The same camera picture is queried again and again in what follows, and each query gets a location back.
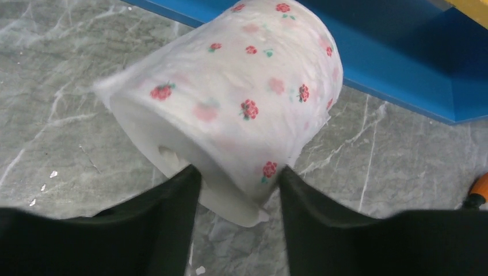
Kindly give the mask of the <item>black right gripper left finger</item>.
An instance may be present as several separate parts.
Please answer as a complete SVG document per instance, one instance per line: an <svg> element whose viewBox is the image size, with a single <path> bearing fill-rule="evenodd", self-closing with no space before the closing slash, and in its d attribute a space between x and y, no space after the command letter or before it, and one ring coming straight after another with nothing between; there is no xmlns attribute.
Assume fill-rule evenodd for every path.
<svg viewBox="0 0 488 276"><path fill-rule="evenodd" d="M2 275L184 275L201 189L188 166L93 217L1 209Z"/></svg>

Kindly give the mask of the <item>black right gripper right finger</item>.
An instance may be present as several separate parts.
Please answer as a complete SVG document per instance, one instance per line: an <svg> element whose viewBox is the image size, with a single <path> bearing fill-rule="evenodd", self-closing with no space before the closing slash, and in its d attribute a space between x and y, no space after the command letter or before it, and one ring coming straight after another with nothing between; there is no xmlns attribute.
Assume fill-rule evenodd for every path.
<svg viewBox="0 0 488 276"><path fill-rule="evenodd" d="M279 177L291 275L486 275L487 212L408 210L376 219Z"/></svg>

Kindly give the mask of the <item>white roll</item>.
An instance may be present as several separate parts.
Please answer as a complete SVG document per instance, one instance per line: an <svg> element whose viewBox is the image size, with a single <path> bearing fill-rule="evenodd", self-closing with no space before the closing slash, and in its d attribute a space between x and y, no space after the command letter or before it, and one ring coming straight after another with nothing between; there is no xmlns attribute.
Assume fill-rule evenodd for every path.
<svg viewBox="0 0 488 276"><path fill-rule="evenodd" d="M330 119L343 83L326 25L297 1L239 1L93 90L166 177L202 175L200 203L266 221L278 173Z"/></svg>

